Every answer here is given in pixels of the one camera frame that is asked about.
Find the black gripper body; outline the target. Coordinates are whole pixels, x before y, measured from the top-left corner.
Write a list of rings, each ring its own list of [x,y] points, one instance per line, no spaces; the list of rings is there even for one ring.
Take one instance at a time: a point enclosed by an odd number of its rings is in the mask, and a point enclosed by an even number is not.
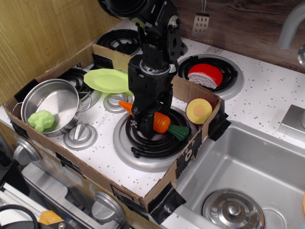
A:
[[[165,92],[173,92],[170,65],[157,70],[144,65],[142,56],[134,56],[128,63],[128,86],[134,95],[132,113],[135,117],[158,112],[158,100]]]

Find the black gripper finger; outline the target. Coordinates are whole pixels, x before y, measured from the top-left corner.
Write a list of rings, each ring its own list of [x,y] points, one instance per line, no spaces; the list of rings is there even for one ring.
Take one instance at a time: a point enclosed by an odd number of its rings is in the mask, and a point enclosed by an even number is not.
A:
[[[146,138],[152,138],[154,135],[154,129],[153,129],[153,124],[154,124],[154,114],[145,114],[141,119],[140,119],[140,125],[138,127],[138,130],[141,132],[141,134],[146,137]]]
[[[172,92],[165,92],[163,96],[158,100],[157,104],[160,106],[158,112],[164,115],[168,115],[172,105],[172,98],[173,98]]]

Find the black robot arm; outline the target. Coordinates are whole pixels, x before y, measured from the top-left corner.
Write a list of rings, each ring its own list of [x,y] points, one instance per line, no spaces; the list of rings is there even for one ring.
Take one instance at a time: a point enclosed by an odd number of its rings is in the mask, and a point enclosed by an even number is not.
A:
[[[154,134],[154,113],[169,114],[173,97],[171,66],[187,48],[180,36],[181,20],[170,0],[101,0],[109,15],[137,26],[142,54],[128,63],[128,86],[134,95],[133,125],[143,136]]]

